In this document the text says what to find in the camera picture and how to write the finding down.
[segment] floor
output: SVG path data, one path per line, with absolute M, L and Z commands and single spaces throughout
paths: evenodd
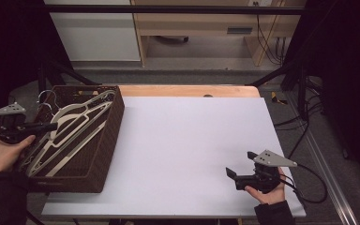
M 278 68 L 269 60 L 255 67 L 241 37 L 190 37 L 184 43 L 178 39 L 155 37 L 151 41 L 144 67 L 129 62 L 75 62 L 75 68 L 85 77 L 98 83 L 176 83 L 176 84 L 246 84 L 260 79 Z M 68 83 L 76 83 L 65 77 Z M 295 91 L 282 92 L 281 77 L 259 87 L 265 98 L 273 123 L 294 118 Z M 272 94 L 279 101 L 272 100 Z M 345 159 L 337 134 L 320 107 L 317 93 L 307 91 L 311 98 L 309 106 L 318 104 L 311 111 L 306 136 L 302 139 L 292 159 L 308 166 L 324 179 L 329 179 L 329 197 L 320 204 L 307 203 L 307 216 L 297 218 L 297 224 L 360 224 L 360 167 L 358 162 Z M 35 109 L 38 88 L 35 82 L 13 90 L 16 101 Z M 304 121 L 294 120 L 286 126 L 277 127 L 277 135 L 285 155 L 291 153 L 303 130 Z M 323 186 L 309 172 L 292 170 L 295 184 L 305 197 L 319 200 Z M 41 211 L 46 201 L 44 193 L 29 194 L 29 210 L 46 224 L 74 224 L 72 219 L 43 217 Z M 257 224 L 254 218 L 246 218 L 244 224 Z M 107 220 L 80 219 L 80 224 L 108 224 Z

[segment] wicker basket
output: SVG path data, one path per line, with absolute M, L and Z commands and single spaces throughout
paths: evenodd
M 72 142 L 69 142 L 43 169 L 30 177 L 30 191 L 88 193 L 99 193 L 102 191 L 113 158 L 113 151 L 125 109 L 119 87 L 86 85 L 55 86 L 45 100 L 45 103 L 49 104 L 50 107 L 46 107 L 47 104 L 41 105 L 42 107 L 39 109 L 35 119 L 35 122 L 51 122 L 53 115 L 58 112 L 59 108 L 62 109 L 70 104 L 82 104 L 108 90 L 113 90 L 114 94 L 106 96 L 103 100 L 112 102 L 109 106 L 110 109 L 102 112 L 100 116 L 96 116 L 95 120 L 92 120 L 94 116 L 92 114 L 89 122 L 93 121 L 93 123 L 90 123 Z M 58 162 L 67 156 L 77 145 L 79 146 L 79 143 L 85 140 L 85 138 L 104 121 L 104 128 L 93 136 L 60 171 L 54 176 L 47 176 L 47 173 L 54 168 Z M 65 130 L 65 132 L 69 134 L 71 130 L 73 130 L 72 127 Z M 43 160 L 46 160 L 46 158 L 54 154 L 54 149 L 52 151 L 51 149 L 49 150 L 50 152 L 46 154 Z

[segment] white table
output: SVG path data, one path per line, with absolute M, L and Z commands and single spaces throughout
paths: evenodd
M 103 191 L 52 193 L 42 215 L 72 218 L 245 218 L 258 202 L 229 167 L 253 174 L 247 151 L 283 156 L 263 98 L 124 97 L 125 113 Z M 284 172 L 292 177 L 288 168 Z M 292 190 L 294 217 L 306 212 Z

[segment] sleeve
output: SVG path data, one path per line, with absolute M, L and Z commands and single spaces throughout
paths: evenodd
M 255 207 L 257 219 L 261 225 L 294 225 L 294 218 L 288 202 L 260 204 Z
M 22 172 L 0 172 L 0 224 L 25 224 L 28 177 Z

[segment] human hand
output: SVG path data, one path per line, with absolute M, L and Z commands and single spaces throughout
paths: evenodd
M 278 167 L 278 171 L 281 179 L 285 180 L 286 177 L 282 169 Z M 247 191 L 247 193 L 249 193 L 253 198 L 258 200 L 260 204 L 274 204 L 285 201 L 285 184 L 282 182 L 280 182 L 278 186 L 276 186 L 273 190 L 266 194 L 263 194 L 257 189 L 250 186 L 246 186 L 245 191 Z
M 35 135 L 30 135 L 16 144 L 8 144 L 0 140 L 0 172 L 10 172 L 23 149 L 30 145 L 35 138 Z

